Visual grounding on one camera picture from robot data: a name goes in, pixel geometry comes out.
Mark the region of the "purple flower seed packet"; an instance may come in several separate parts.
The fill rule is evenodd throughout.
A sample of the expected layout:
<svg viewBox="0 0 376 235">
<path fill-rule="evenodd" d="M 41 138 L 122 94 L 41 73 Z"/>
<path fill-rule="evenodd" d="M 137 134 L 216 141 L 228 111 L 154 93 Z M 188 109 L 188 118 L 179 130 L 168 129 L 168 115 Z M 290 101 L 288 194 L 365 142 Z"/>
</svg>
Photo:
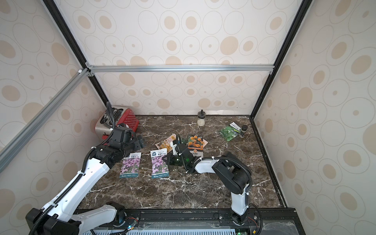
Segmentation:
<svg viewBox="0 0 376 235">
<path fill-rule="evenodd" d="M 136 178 L 139 176 L 141 152 L 131 153 L 122 160 L 120 178 Z"/>
<path fill-rule="evenodd" d="M 152 162 L 152 179 L 168 177 L 168 165 L 163 161 L 163 157 L 167 155 L 167 149 L 153 150 L 150 152 L 150 155 Z"/>
</svg>

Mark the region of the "pink sunflower shop seed packet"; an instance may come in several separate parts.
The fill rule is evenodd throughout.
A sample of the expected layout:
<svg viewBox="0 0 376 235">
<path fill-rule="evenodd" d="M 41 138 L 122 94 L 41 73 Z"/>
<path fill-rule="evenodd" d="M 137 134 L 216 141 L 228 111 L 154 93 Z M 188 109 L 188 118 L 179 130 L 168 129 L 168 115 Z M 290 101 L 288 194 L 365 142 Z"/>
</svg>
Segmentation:
<svg viewBox="0 0 376 235">
<path fill-rule="evenodd" d="M 155 146 L 156 146 L 158 149 L 164 149 L 164 148 L 166 148 L 166 149 L 167 149 L 167 153 L 169 153 L 169 152 L 172 151 L 171 143 L 172 143 L 174 140 L 176 140 L 176 134 L 172 134 L 171 136 L 169 136 L 169 137 L 166 138 L 165 140 L 160 141 L 159 143 L 157 143 Z"/>
</svg>

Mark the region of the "orange marigold seed packet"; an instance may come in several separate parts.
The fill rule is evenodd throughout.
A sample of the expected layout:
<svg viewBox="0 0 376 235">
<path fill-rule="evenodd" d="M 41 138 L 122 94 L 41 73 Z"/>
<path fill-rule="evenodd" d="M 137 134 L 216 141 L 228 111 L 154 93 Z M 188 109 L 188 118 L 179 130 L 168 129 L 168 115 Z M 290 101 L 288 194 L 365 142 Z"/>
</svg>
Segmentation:
<svg viewBox="0 0 376 235">
<path fill-rule="evenodd" d="M 208 142 L 202 136 L 189 136 L 187 147 L 190 150 L 190 153 L 195 157 L 203 157 L 204 147 Z"/>
</svg>

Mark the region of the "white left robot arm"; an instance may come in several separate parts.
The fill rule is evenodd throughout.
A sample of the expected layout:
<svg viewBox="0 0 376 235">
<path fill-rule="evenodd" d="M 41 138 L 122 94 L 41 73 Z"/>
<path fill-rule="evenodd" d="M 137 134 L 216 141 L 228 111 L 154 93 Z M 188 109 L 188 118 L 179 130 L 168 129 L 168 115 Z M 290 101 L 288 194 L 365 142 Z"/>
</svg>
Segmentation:
<svg viewBox="0 0 376 235">
<path fill-rule="evenodd" d="M 92 187 L 116 163 L 145 147 L 144 139 L 127 127 L 115 127 L 103 143 L 93 146 L 82 169 L 59 194 L 41 209 L 31 209 L 25 219 L 31 235 L 82 235 L 108 223 L 124 221 L 124 207 L 110 202 L 81 214 L 76 208 Z"/>
</svg>

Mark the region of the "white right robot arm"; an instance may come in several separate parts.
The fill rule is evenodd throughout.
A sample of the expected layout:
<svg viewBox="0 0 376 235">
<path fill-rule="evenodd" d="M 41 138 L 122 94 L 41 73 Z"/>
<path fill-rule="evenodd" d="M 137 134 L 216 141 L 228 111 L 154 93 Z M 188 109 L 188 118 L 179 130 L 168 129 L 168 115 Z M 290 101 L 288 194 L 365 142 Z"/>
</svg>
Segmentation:
<svg viewBox="0 0 376 235">
<path fill-rule="evenodd" d="M 183 166 L 186 173 L 214 173 L 231 192 L 231 210 L 238 217 L 248 212 L 248 195 L 253 180 L 249 168 L 227 151 L 217 157 L 194 156 L 184 144 L 173 142 L 172 153 L 162 160 L 168 165 Z"/>
</svg>

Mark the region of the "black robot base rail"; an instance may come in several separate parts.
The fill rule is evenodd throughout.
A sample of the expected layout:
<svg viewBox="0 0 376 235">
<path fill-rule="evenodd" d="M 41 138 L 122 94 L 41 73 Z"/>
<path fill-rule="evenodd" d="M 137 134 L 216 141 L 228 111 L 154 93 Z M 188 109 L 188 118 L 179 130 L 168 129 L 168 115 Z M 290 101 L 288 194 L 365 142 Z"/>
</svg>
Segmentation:
<svg viewBox="0 0 376 235">
<path fill-rule="evenodd" d="M 125 210 L 125 222 L 89 229 L 87 235 L 303 235 L 295 209 L 251 207 L 236 224 L 230 209 Z"/>
</svg>

